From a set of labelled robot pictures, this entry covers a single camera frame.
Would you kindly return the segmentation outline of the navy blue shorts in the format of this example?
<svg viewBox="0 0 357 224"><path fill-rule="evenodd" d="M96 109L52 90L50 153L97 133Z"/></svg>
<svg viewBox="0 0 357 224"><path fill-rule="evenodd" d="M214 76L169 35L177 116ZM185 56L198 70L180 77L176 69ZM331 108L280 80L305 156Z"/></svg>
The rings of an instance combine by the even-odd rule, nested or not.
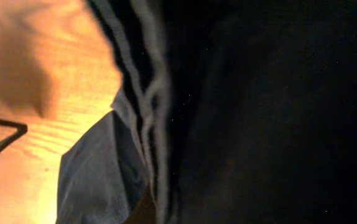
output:
<svg viewBox="0 0 357 224"><path fill-rule="evenodd" d="M357 1L89 1L122 74L58 223L357 223Z"/></svg>

